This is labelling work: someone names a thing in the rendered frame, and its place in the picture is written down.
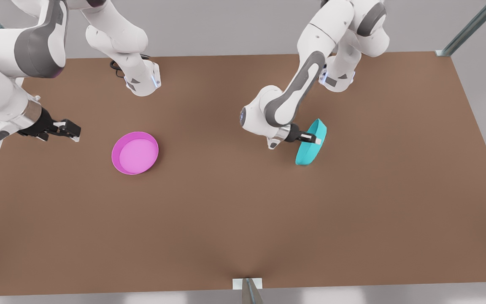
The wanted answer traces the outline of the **pink plate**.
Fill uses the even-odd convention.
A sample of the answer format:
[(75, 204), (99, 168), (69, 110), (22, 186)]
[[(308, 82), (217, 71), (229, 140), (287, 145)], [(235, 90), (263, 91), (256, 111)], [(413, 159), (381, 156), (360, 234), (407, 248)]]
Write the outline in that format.
[(120, 137), (111, 152), (111, 161), (117, 171), (137, 175), (148, 171), (157, 161), (157, 140), (145, 132), (131, 132)]

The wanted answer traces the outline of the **blue plate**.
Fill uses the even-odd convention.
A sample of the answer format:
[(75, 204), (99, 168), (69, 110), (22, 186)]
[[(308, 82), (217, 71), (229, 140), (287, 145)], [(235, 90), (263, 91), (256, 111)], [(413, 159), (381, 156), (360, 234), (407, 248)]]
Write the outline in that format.
[(295, 159), (295, 163), (300, 166), (311, 164), (318, 156), (327, 135), (327, 127), (322, 120), (316, 119), (306, 132), (313, 133), (320, 138), (321, 145), (301, 142)]

